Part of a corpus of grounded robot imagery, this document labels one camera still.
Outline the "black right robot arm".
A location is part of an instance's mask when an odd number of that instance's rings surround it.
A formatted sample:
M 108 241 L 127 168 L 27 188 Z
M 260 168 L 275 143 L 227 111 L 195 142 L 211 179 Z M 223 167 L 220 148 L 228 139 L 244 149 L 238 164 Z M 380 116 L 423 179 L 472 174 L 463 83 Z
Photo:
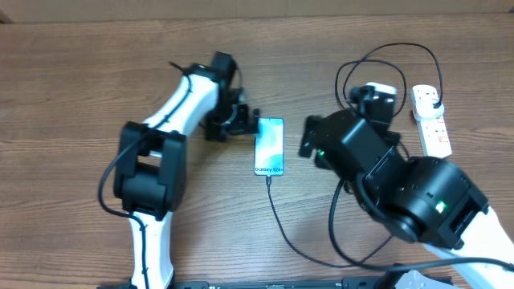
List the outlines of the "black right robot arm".
M 329 238 L 337 254 L 369 271 L 421 271 L 453 266 L 478 288 L 513 286 L 513 243 L 485 194 L 457 165 L 439 157 L 404 159 L 400 136 L 350 109 L 308 116 L 299 155 L 332 170 L 361 208 L 394 237 L 422 243 L 435 261 L 405 265 L 364 263 Z

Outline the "Samsung Galaxy smartphone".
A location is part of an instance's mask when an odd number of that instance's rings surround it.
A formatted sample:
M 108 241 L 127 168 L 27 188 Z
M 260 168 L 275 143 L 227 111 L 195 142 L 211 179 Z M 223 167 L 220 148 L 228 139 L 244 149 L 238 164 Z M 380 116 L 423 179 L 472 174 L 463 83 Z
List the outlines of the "Samsung Galaxy smartphone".
M 284 174 L 284 119 L 260 118 L 255 138 L 254 173 L 257 176 Z

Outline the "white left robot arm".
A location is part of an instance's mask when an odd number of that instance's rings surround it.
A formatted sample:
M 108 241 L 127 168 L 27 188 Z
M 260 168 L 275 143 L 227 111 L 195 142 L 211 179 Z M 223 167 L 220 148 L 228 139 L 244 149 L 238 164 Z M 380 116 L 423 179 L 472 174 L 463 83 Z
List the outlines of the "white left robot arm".
M 250 110 L 242 87 L 231 86 L 240 73 L 232 55 L 215 52 L 210 65 L 182 68 L 174 94 L 141 123 L 121 129 L 113 193 L 120 215 L 133 232 L 134 270 L 127 288 L 171 288 L 170 257 L 174 211 L 186 190 L 187 141 L 197 126 L 208 141 L 256 135 L 259 110 Z

